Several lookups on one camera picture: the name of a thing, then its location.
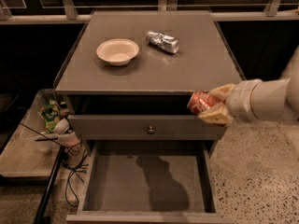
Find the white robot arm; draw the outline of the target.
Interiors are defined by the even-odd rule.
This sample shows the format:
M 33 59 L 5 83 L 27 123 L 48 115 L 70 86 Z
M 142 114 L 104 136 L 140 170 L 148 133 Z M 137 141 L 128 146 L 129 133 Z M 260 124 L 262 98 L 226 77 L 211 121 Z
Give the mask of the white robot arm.
M 298 124 L 299 48 L 277 80 L 245 80 L 215 88 L 208 93 L 221 102 L 198 115 L 206 123 L 224 126 L 233 121 Z

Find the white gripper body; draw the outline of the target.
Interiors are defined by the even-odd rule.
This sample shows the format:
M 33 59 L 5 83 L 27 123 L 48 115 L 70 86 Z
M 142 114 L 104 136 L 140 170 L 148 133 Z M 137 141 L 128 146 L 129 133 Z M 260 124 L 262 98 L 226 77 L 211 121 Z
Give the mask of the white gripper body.
M 260 79 L 245 80 L 236 84 L 228 94 L 225 104 L 230 115 L 238 122 L 256 122 L 251 106 L 251 96 Z

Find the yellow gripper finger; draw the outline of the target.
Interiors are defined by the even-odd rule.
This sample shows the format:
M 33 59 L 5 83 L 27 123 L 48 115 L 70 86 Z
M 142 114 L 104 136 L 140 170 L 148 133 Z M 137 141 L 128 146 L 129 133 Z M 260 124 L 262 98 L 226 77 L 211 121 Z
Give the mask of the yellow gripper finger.
M 225 104 L 216 104 L 208 110 L 201 112 L 198 117 L 209 124 L 227 126 L 234 120 Z
M 210 90 L 208 93 L 214 97 L 217 97 L 218 99 L 225 101 L 228 95 L 231 93 L 231 91 L 234 89 L 235 84 L 230 83 L 226 84 L 217 88 L 214 88 L 213 90 Z

